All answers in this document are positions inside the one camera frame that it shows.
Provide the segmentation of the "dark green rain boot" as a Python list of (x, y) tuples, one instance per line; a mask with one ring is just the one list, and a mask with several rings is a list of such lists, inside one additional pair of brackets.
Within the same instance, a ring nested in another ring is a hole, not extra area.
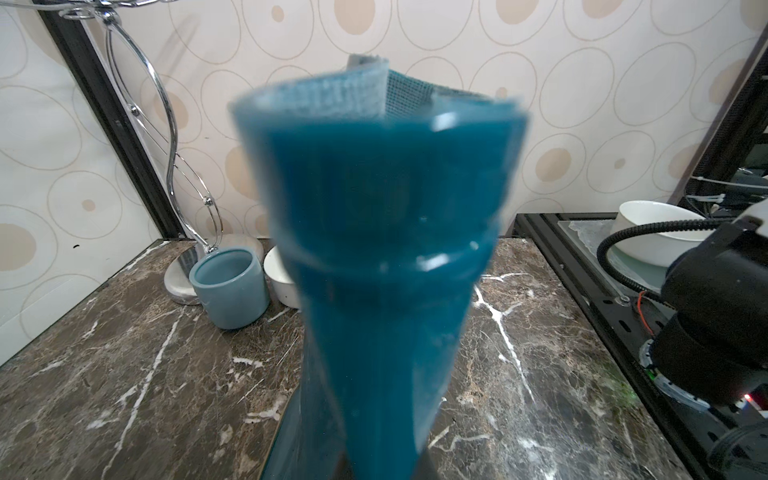
[(529, 116), (386, 59), (230, 107), (304, 325), (265, 479), (434, 479), (428, 437)]

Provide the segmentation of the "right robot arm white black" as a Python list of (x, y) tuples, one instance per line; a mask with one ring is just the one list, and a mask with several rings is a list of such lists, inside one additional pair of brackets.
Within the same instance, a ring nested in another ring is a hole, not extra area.
[(633, 292), (641, 389), (697, 479), (767, 475), (767, 205), (708, 219), (629, 201), (598, 246)]

